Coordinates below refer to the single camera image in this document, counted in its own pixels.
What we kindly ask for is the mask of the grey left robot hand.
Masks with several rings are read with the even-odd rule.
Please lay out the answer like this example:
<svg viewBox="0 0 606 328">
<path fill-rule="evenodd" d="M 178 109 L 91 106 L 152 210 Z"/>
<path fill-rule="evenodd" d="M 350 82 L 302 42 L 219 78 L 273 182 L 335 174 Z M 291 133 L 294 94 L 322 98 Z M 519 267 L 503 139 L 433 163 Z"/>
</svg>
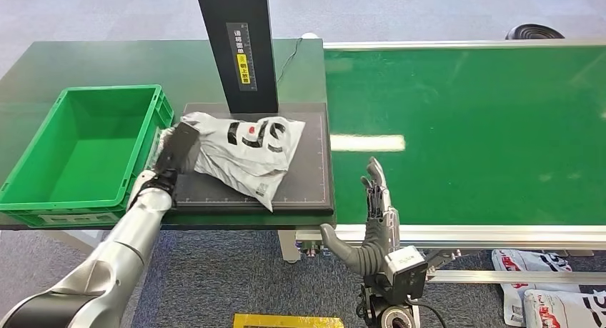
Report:
<svg viewBox="0 0 606 328">
<path fill-rule="evenodd" d="M 146 168 L 136 178 L 127 207 L 137 201 L 139 193 L 156 188 L 174 195 L 179 175 L 192 172 L 199 153 L 199 131 L 179 123 L 160 131 L 149 152 Z"/>
</svg>

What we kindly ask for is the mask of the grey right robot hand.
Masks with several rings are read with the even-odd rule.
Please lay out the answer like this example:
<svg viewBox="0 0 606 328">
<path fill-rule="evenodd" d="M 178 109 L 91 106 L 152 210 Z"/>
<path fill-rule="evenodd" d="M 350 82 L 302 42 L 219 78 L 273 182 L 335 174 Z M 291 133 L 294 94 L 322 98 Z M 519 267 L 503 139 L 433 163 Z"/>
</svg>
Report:
<svg viewBox="0 0 606 328">
<path fill-rule="evenodd" d="M 382 272 L 384 257 L 399 248 L 399 213 L 392 205 L 382 165 L 373 156 L 367 173 L 369 177 L 361 178 L 367 195 L 367 220 L 360 247 L 344 242 L 329 224 L 319 228 L 323 245 L 363 277 Z"/>
</svg>

